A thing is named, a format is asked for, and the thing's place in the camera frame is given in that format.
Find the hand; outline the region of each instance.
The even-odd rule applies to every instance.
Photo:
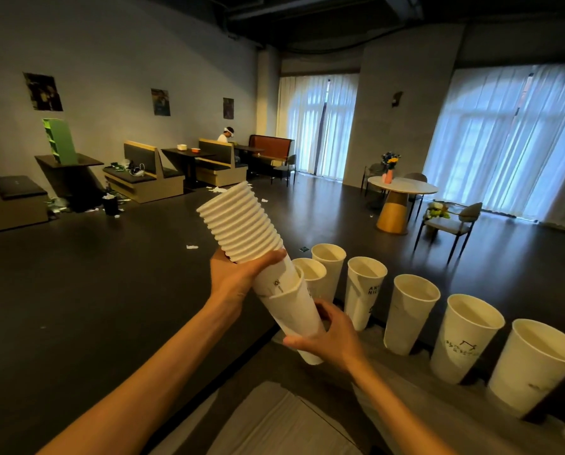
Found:
[[[286,255],[287,251],[279,249],[246,263],[233,263],[218,248],[211,257],[211,296],[205,307],[225,315],[232,324],[240,316],[242,300],[247,296],[255,277]]]
[[[358,334],[346,313],[332,303],[315,300],[322,319],[331,321],[331,327],[316,337],[287,336],[286,346],[307,351],[331,362],[343,371],[352,373],[354,368],[368,364]]]

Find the person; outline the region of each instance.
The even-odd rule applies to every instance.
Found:
[[[229,139],[234,137],[234,128],[232,126],[228,126],[224,128],[224,132],[220,135],[217,139],[218,142],[230,142]]]
[[[211,258],[211,295],[154,356],[38,452],[39,455],[137,454],[211,348],[238,319],[255,277],[287,252],[271,251],[242,264],[218,249]],[[352,321],[336,306],[316,301],[331,321],[315,338],[287,336],[284,343],[309,351],[350,374],[369,396],[406,455],[456,455],[394,395],[370,366]]]

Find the white round tabletop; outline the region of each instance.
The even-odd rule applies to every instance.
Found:
[[[438,187],[432,184],[421,182],[419,180],[406,179],[404,177],[396,177],[392,179],[392,182],[389,184],[384,183],[381,175],[369,177],[367,181],[376,187],[383,188],[384,190],[409,193],[411,195],[430,195],[431,193],[436,193],[438,191]]]

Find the gray chair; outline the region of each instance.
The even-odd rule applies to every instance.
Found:
[[[281,181],[283,180],[282,177],[284,173],[286,173],[287,177],[287,187],[289,186],[289,177],[291,177],[291,172],[293,172],[293,184],[295,185],[295,178],[297,177],[297,173],[295,172],[295,163],[297,160],[297,155],[291,155],[285,161],[285,164],[282,166],[277,166],[273,170],[279,171],[281,173]],[[270,185],[272,184],[272,180],[274,176],[270,176]]]
[[[413,247],[413,252],[415,252],[415,249],[417,248],[417,242],[420,240],[420,236],[422,234],[422,229],[424,225],[427,225],[436,230],[441,230],[447,233],[451,233],[452,235],[455,235],[455,241],[453,241],[453,247],[451,248],[449,258],[447,259],[447,265],[451,261],[451,257],[453,256],[455,246],[457,245],[460,236],[466,235],[466,238],[464,239],[464,243],[461,245],[460,255],[457,257],[460,258],[461,253],[464,252],[464,248],[466,247],[468,238],[472,233],[472,228],[474,227],[474,223],[478,220],[478,217],[480,216],[480,211],[482,209],[483,209],[483,203],[475,203],[471,206],[464,207],[464,209],[457,216],[459,220],[455,220],[453,218],[442,218],[442,217],[435,217],[435,218],[431,218],[430,220],[422,220],[422,225],[420,226],[420,231],[417,233],[417,239],[415,240],[415,246]]]
[[[405,174],[403,177],[406,179],[419,180],[420,182],[426,182],[426,183],[428,182],[428,177],[423,175],[421,172],[410,172],[408,174]],[[417,214],[415,214],[415,219],[417,219],[417,217],[420,214],[420,210],[422,209],[422,203],[424,202],[424,195],[409,195],[411,210],[409,211],[407,221],[409,221],[409,219],[411,218],[411,214],[413,214],[413,207],[415,206],[415,201],[417,201],[417,197],[420,197],[420,205],[417,208]]]
[[[375,177],[376,175],[382,175],[382,174],[384,174],[384,166],[380,162],[376,162],[369,167],[365,166],[364,170],[362,171],[360,193],[362,194],[362,187],[364,186],[364,196],[366,197],[367,191],[369,190],[369,182],[367,182],[367,185],[365,185],[364,184],[365,180],[368,180],[369,177]]]

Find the poster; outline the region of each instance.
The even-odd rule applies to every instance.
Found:
[[[61,98],[55,86],[55,78],[49,75],[24,73],[25,83],[29,90],[29,98],[35,110],[62,112]]]
[[[224,119],[234,119],[234,99],[224,97]]]
[[[171,116],[171,107],[168,101],[168,91],[152,88],[152,105],[157,116]]]

